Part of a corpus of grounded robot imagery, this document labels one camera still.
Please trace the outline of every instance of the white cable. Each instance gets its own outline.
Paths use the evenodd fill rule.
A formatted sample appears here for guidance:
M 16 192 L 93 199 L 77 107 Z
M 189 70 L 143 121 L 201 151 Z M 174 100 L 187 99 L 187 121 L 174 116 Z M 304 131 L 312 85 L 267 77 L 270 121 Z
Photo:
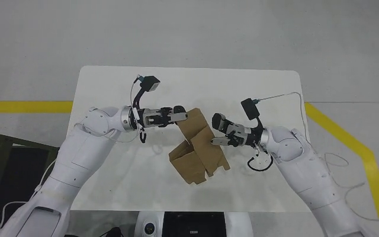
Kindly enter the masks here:
M 282 96 L 285 96 L 285 95 L 291 95 L 291 94 L 297 94 L 300 98 L 300 113 L 301 113 L 301 119 L 303 121 L 303 126 L 304 126 L 304 131 L 305 131 L 305 137 L 306 137 L 306 140 L 308 142 L 308 144 L 313 148 L 313 150 L 315 150 L 315 148 L 310 144 L 309 140 L 307 139 L 307 129 L 306 129 L 306 123 L 305 123 L 305 120 L 304 120 L 304 117 L 303 117 L 303 98 L 301 97 L 300 93 L 298 92 L 291 92 L 291 93 L 288 93 L 288 94 L 280 94 L 280 95 L 275 95 L 275 96 L 271 96 L 271 97 L 266 97 L 266 98 L 262 98 L 262 99 L 258 99 L 258 101 L 262 101 L 262 100 L 268 100 L 268 99 L 272 99 L 272 98 L 277 98 L 277 97 L 282 97 Z M 326 159 L 326 155 L 334 155 L 336 157 L 338 157 L 339 159 L 342 159 L 343 161 L 345 161 L 346 165 L 337 165 L 337 164 L 334 164 L 334 163 L 330 163 L 329 161 L 327 161 Z M 325 160 L 325 164 L 326 164 L 326 168 L 327 170 L 329 171 L 329 173 L 331 173 L 330 171 L 330 168 L 329 168 L 329 165 L 333 165 L 333 166 L 338 166 L 338 167 L 347 167 L 349 166 L 349 162 L 337 155 L 337 154 L 334 154 L 334 153 L 329 153 L 329 152 L 326 152 L 324 153 L 324 160 Z M 351 190 L 353 189 L 356 189 L 356 188 L 359 188 L 359 187 L 362 187 L 363 185 L 365 185 L 366 183 L 365 182 L 361 182 L 359 184 L 356 184 L 356 185 L 353 185 L 353 186 L 342 186 L 340 184 L 337 183 L 337 181 L 334 179 L 333 175 L 330 175 L 332 177 L 332 180 L 333 182 L 340 188 L 348 188 L 348 191 L 345 193 L 343 199 L 345 200 L 345 203 L 346 205 L 350 208 L 350 210 L 356 214 L 358 217 L 362 218 L 362 219 L 365 219 L 365 220 L 370 220 L 370 221 L 374 221 L 374 222 L 379 222 L 379 219 L 372 219 L 372 218 L 367 218 L 367 217 L 364 217 L 364 216 L 361 216 L 360 214 L 358 214 L 355 210 L 353 210 L 353 208 L 350 206 L 349 202 L 348 202 L 348 199 L 347 199 L 347 196 L 348 194 L 350 193 Z
M 329 161 L 327 161 L 327 159 L 326 159 L 326 155 L 334 155 L 334 156 L 336 156 L 336 157 L 338 157 L 338 158 L 344 160 L 344 161 L 346 162 L 346 165 L 337 165 L 337 164 L 330 163 Z M 334 154 L 334 153 L 329 153 L 329 152 L 324 153 L 324 160 L 325 160 L 326 168 L 327 168 L 327 170 L 329 171 L 329 173 L 331 173 L 330 168 L 329 168 L 329 165 L 334 165 L 334 166 L 338 166 L 338 167 L 347 167 L 347 166 L 349 165 L 349 162 L 348 162 L 345 158 L 343 158 L 343 157 L 341 157 L 341 156 L 339 156 L 339 155 L 337 155 L 337 154 Z M 363 185 L 366 184 L 365 182 L 361 182 L 361 183 L 356 184 L 356 185 L 353 185 L 353 186 L 342 186 L 342 185 L 340 185 L 339 183 L 337 183 L 337 181 L 334 179 L 333 175 L 330 175 L 330 176 L 332 177 L 333 182 L 334 182 L 338 187 L 340 187 L 340 188 L 347 188 L 347 189 L 348 189 L 348 191 L 345 193 L 343 199 L 345 200 L 346 205 L 350 208 L 350 210 L 351 210 L 354 214 L 356 214 L 357 216 L 359 216 L 360 218 L 365 219 L 365 220 L 370 220 L 370 221 L 373 221 L 373 222 L 379 222 L 379 219 L 373 219 L 373 218 L 367 218 L 367 217 L 361 216 L 360 214 L 358 214 L 358 213 L 357 213 L 357 212 L 356 212 L 356 211 L 350 206 L 350 204 L 349 204 L 349 202 L 348 202 L 348 194 L 350 193 L 350 191 L 353 190 L 353 189 L 356 189 L 356 188 L 362 187 Z
M 2 228 L 2 225 L 4 224 L 4 220 L 5 220 L 5 208 L 6 208 L 9 204 L 14 204 L 14 203 L 26 203 L 26 201 L 11 201 L 10 203 L 7 203 L 7 204 L 2 208 L 1 222 L 0 222 L 0 229 Z
M 45 178 L 45 175 L 47 174 L 47 171 L 50 169 L 50 167 L 55 163 L 57 159 L 55 159 L 50 165 L 46 168 L 45 172 L 42 175 L 42 178 L 40 180 L 40 183 L 37 185 L 37 187 L 34 189 L 33 195 L 30 197 L 29 201 L 38 193 L 38 191 L 41 190 L 43 179 Z
M 301 120 L 303 121 L 303 126 L 304 126 L 304 132 L 305 132 L 306 140 L 309 142 L 308 137 L 307 137 L 307 127 L 306 127 L 306 122 L 305 122 L 305 119 L 304 119 L 304 116 L 303 116 L 303 97 L 300 95 L 299 92 L 293 91 L 293 92 L 288 93 L 288 94 L 280 94 L 280 95 L 275 95 L 275 96 L 271 96 L 271 97 L 266 97 L 266 98 L 258 99 L 258 101 L 268 100 L 268 99 L 273 99 L 273 98 L 282 97 L 282 96 L 285 96 L 285 95 L 292 95 L 292 94 L 297 94 L 298 97 L 299 97 L 299 99 L 300 99 L 300 114 L 301 114 Z
M 109 136 L 107 136 L 108 134 L 110 134 L 110 133 L 114 133 L 115 132 L 115 129 L 112 129 L 112 130 L 110 130 L 108 133 L 106 133 L 106 134 L 102 134 L 102 133 L 98 133 L 98 132 L 96 132 L 96 131 L 93 131 L 92 129 L 90 129 L 89 127 L 87 127 L 86 125 L 84 125 L 83 123 L 76 123 L 75 125 L 74 125 L 74 127 L 75 126 L 77 126 L 77 125 L 81 125 L 81 126 L 83 126 L 87 131 L 89 131 L 92 135 L 94 135 L 94 136 L 96 136 L 96 137 L 106 137 L 107 139 L 109 139 L 109 140 L 112 140 L 112 141 L 114 141 L 114 142 L 120 142 L 120 143 L 128 143 L 128 142 L 132 142 L 132 141 L 134 141 L 137 137 L 138 137 L 138 135 L 141 133 L 141 132 L 143 132 L 142 131 L 142 125 L 140 124 L 140 123 L 138 123 L 138 121 L 137 121 L 137 119 L 136 119 L 136 115 L 135 115 L 135 113 L 134 113 L 134 110 L 133 110 L 133 87 L 134 87 L 134 85 L 135 85 L 135 83 L 136 83 L 137 81 L 134 81 L 133 82 L 133 84 L 131 85 L 131 88 L 130 88 L 130 104 L 131 104 L 131 112 L 133 113 L 133 117 L 134 117 L 134 122 L 136 123 L 136 126 L 137 126 L 137 131 L 136 131 L 136 135 L 131 139 L 131 140 L 128 140 L 128 141 L 122 141 L 122 140 L 117 140 L 117 139 L 113 139 L 113 138 L 111 138 L 111 137 L 109 137 Z

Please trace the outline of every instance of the black screen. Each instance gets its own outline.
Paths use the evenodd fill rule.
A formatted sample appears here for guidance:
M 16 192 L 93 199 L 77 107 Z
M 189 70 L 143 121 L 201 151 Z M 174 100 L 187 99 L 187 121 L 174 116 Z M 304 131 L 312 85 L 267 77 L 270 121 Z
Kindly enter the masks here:
M 162 237 L 226 237 L 223 212 L 165 212 Z

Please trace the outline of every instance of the cardboard flap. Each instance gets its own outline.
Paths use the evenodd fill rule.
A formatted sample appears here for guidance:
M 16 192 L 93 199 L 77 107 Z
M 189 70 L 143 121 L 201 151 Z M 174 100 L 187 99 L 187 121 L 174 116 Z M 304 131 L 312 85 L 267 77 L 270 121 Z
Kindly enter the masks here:
M 221 159 L 226 161 L 221 148 L 211 144 L 212 138 L 214 138 L 213 132 L 210 127 L 207 126 L 191 139 L 195 152 L 203 163 L 209 176 L 212 176 L 219 167 Z
M 194 148 L 192 145 L 190 145 L 186 140 L 180 143 L 179 146 L 177 146 L 174 150 L 172 150 L 169 154 L 168 157 L 170 161 L 173 161 L 187 153 L 190 153 L 194 151 Z
M 195 152 L 176 158 L 171 163 L 188 184 L 206 181 L 204 165 Z
M 207 127 L 208 123 L 199 108 L 193 108 L 187 114 L 188 118 L 184 121 L 178 121 L 177 124 L 186 140 L 191 143 L 191 139 Z

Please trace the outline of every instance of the table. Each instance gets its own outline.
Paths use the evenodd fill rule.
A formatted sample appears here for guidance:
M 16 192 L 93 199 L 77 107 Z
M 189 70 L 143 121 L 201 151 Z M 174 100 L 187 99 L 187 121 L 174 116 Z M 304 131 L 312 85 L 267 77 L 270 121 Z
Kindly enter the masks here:
M 161 81 L 156 91 L 145 93 L 141 107 L 198 107 L 208 123 L 214 113 L 223 113 L 231 121 L 253 127 L 255 123 L 240 105 L 242 100 L 301 93 L 300 77 L 294 71 L 86 66 L 79 75 L 69 131 L 92 106 L 129 105 L 137 74 L 154 75 Z M 264 126 L 305 132 L 296 94 L 261 101 L 258 109 Z M 275 165 L 265 172 L 249 170 L 246 162 L 255 151 L 247 147 L 224 147 L 231 169 L 219 168 L 206 182 L 188 185 L 168 158 L 183 139 L 179 128 L 171 125 L 149 129 L 145 144 L 137 139 L 116 143 L 103 166 L 80 190 L 72 210 L 309 212 Z

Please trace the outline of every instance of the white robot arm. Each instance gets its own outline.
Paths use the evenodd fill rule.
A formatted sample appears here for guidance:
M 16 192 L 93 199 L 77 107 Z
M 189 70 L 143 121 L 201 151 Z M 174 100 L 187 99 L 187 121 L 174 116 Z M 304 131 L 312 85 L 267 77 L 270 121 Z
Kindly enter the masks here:
M 156 78 L 141 77 L 141 90 L 152 91 Z M 165 127 L 185 120 L 181 106 L 150 110 L 139 108 L 139 92 L 132 107 L 92 108 L 63 142 L 52 173 L 32 198 L 0 229 L 0 237 L 61 237 L 68 228 L 69 210 L 84 183 L 104 163 L 121 132 Z
M 214 138 L 212 144 L 248 145 L 271 155 L 289 186 L 312 211 L 325 236 L 377 237 L 359 223 L 337 192 L 324 162 L 304 136 L 296 129 L 263 128 L 256 103 L 251 99 L 241 102 L 249 119 L 257 119 L 258 126 L 254 128 L 232 123 L 224 115 L 215 114 L 212 126 L 226 136 Z

